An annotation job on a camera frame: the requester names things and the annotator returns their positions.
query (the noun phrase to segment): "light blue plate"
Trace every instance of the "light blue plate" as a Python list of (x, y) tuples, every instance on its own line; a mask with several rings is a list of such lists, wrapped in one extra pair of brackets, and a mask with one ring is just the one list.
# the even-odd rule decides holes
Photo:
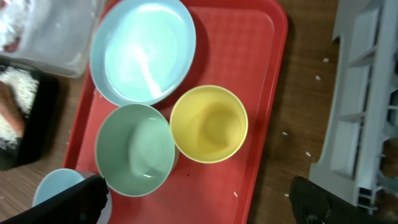
[(96, 33), (91, 75), (115, 105), (153, 105), (185, 78), (195, 47), (195, 26), (180, 1), (123, 0)]

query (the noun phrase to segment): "table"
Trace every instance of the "table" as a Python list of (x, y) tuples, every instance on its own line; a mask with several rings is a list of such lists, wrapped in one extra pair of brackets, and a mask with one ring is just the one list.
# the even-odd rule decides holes
[[(331, 35), (338, 1), (280, 3), (289, 16), (289, 32), (248, 223), (295, 223), (285, 194), (293, 177), (308, 177), (310, 164), (320, 157), (335, 85), (339, 45)], [(49, 152), (33, 164), (0, 172), (0, 222), (30, 208), (42, 178), (62, 166), (83, 79), (60, 82)]]

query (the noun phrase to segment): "red tray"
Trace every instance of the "red tray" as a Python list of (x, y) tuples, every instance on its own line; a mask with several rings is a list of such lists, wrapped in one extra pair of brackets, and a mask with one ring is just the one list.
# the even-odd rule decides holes
[[(274, 0), (183, 3), (195, 23), (197, 51), (185, 81), (154, 107), (169, 119), (174, 103), (187, 90), (206, 84), (223, 86), (243, 102), (249, 117), (248, 136), (233, 157), (217, 164), (200, 164), (180, 154), (169, 178), (150, 195), (129, 198), (112, 191), (110, 223), (246, 223), (248, 217), (285, 45), (287, 17)], [(64, 167), (97, 172), (96, 135), (115, 108), (97, 92), (88, 71)]]

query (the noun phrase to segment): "bowl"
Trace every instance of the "bowl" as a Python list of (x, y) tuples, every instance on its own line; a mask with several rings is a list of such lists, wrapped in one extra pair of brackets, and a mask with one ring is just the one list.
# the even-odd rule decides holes
[(114, 110), (102, 124), (95, 148), (100, 174), (111, 189), (128, 197), (160, 187), (176, 156), (167, 120), (142, 104)]
[[(81, 181), (95, 175), (89, 171), (75, 171), (72, 169), (57, 169), (47, 174), (39, 186), (36, 189), (32, 206), (36, 206), (57, 194), (63, 192), (70, 187), (80, 183)], [(106, 195), (108, 201), (104, 209), (101, 211), (101, 215), (97, 221), (98, 224), (108, 223), (112, 214), (112, 198), (111, 194)]]
[(201, 163), (221, 162), (242, 146), (248, 116), (241, 101), (220, 86), (199, 86), (176, 102), (170, 128), (176, 146)]
[(95, 35), (91, 76), (115, 105), (153, 105), (183, 81), (195, 47), (192, 17), (179, 0), (123, 0)]

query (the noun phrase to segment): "cup rim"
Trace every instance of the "cup rim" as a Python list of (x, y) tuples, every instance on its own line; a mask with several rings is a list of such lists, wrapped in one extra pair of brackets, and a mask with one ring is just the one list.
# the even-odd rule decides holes
[[(201, 88), (217, 88), (217, 89), (223, 90), (223, 91), (229, 93), (231, 96), (233, 96), (233, 97), (235, 98), (235, 100), (241, 105), (241, 108), (243, 109), (244, 119), (245, 119), (245, 123), (246, 123), (246, 129), (244, 130), (244, 135), (243, 135), (242, 141), (241, 141), (241, 143), (239, 144), (239, 146), (238, 146), (234, 151), (232, 151), (229, 155), (227, 155), (226, 157), (224, 157), (224, 158), (222, 158), (222, 159), (215, 160), (215, 161), (201, 161), (201, 160), (192, 158), (191, 156), (187, 155), (185, 152), (183, 152), (183, 151), (181, 150), (181, 147), (178, 145), (177, 141), (175, 140), (174, 134), (173, 134), (173, 131), (172, 131), (172, 124), (173, 124), (174, 112), (175, 112), (175, 108), (177, 107), (177, 105), (178, 105), (178, 104), (181, 102), (181, 100), (182, 100), (183, 98), (185, 98), (189, 93), (191, 93), (191, 92), (193, 92), (193, 91), (197, 91), (197, 90), (199, 90), (199, 89), (201, 89)], [(175, 102), (175, 104), (174, 104), (174, 106), (173, 106), (173, 109), (172, 109), (172, 112), (171, 112), (171, 114), (170, 114), (170, 132), (172, 133), (173, 140), (174, 140), (174, 144), (176, 145), (176, 147), (179, 149), (179, 151), (180, 151), (184, 156), (188, 157), (189, 159), (191, 159), (191, 160), (193, 160), (193, 161), (195, 161), (195, 162), (199, 162), (199, 163), (202, 163), (202, 164), (215, 164), (215, 163), (217, 163), (217, 162), (222, 162), (222, 161), (225, 161), (225, 160), (229, 159), (230, 157), (232, 157), (232, 156), (242, 147), (244, 141), (246, 140), (246, 136), (248, 135), (248, 129), (249, 129), (248, 113), (247, 113), (247, 111), (246, 111), (246, 109), (245, 109), (245, 107), (244, 107), (242, 101), (241, 101), (232, 91), (230, 91), (230, 90), (228, 90), (228, 89), (226, 89), (226, 88), (224, 88), (224, 87), (222, 87), (222, 86), (218, 86), (218, 85), (200, 85), (200, 86), (196, 86), (195, 88), (192, 88), (192, 89), (186, 91), (182, 96), (180, 96), (180, 98), (177, 100), (177, 102)]]
[(108, 185), (108, 187), (109, 187), (110, 189), (112, 189), (112, 190), (114, 190), (116, 193), (118, 193), (118, 194), (120, 194), (120, 195), (123, 195), (123, 196), (126, 196), (126, 197), (142, 197), (142, 196), (148, 195), (148, 194), (154, 192), (155, 190), (157, 190), (157, 189), (158, 189), (161, 185), (163, 185), (163, 183), (167, 180), (167, 178), (169, 177), (169, 175), (170, 175), (170, 173), (171, 173), (171, 171), (172, 171), (172, 169), (173, 169), (173, 163), (174, 163), (174, 160), (175, 160), (175, 150), (174, 150), (175, 148), (174, 148), (174, 146), (173, 146), (173, 150), (172, 150), (172, 154), (173, 154), (172, 157), (173, 157), (173, 159), (172, 159), (170, 168), (169, 168), (168, 171), (167, 171), (167, 174), (165, 175), (163, 181), (162, 181), (157, 187), (155, 187), (153, 190), (151, 190), (151, 191), (149, 191), (149, 192), (147, 192), (147, 193), (145, 193), (145, 194), (142, 194), (142, 195), (128, 195), (128, 194), (124, 194), (124, 193), (122, 193), (122, 192), (116, 190), (116, 189), (106, 180), (106, 177), (105, 177), (105, 176), (103, 175), (103, 173), (101, 172), (100, 165), (99, 165), (99, 163), (98, 163), (98, 147), (97, 147), (97, 145), (98, 145), (98, 136), (100, 135), (100, 132), (101, 132), (101, 130), (102, 130), (102, 128), (103, 128), (105, 122), (108, 120), (108, 118), (110, 118), (117, 110), (120, 110), (121, 108), (125, 108), (125, 107), (128, 107), (128, 106), (145, 106), (145, 107), (147, 107), (147, 108), (152, 109), (153, 111), (155, 111), (157, 114), (160, 115), (161, 118), (163, 118), (163, 120), (164, 120), (165, 122), (167, 122), (167, 119), (162, 115), (162, 113), (159, 112), (157, 109), (155, 109), (154, 107), (152, 107), (152, 106), (150, 106), (150, 105), (145, 105), (145, 104), (142, 104), (142, 103), (130, 103), (130, 104), (128, 104), (128, 105), (124, 105), (124, 106), (120, 106), (120, 107), (116, 108), (116, 109), (113, 110), (109, 115), (107, 115), (107, 117), (106, 117), (105, 120), (102, 122), (102, 124), (101, 124), (101, 126), (99, 127), (99, 130), (98, 130), (98, 132), (97, 132), (97, 135), (96, 135), (96, 138), (95, 138), (95, 164), (96, 164), (96, 166), (97, 166), (98, 173), (100, 174), (100, 176), (104, 177), (104, 179), (105, 179), (105, 181), (106, 181), (106, 183), (107, 183), (107, 185)]
[(73, 169), (69, 169), (69, 168), (60, 168), (60, 169), (55, 169), (51, 172), (49, 172), (43, 179), (42, 181), (40, 181), (39, 185), (36, 188), (35, 194), (33, 196), (33, 200), (32, 200), (32, 207), (38, 205), (37, 202), (37, 197), (39, 196), (39, 190), (42, 188), (42, 186), (44, 185), (45, 181), (54, 173), (59, 172), (61, 170), (67, 170), (67, 171), (71, 171), (72, 173), (78, 174), (81, 177), (81, 181), (83, 181), (85, 178), (83, 177), (83, 175), (81, 173), (79, 173), (78, 171), (75, 171)]

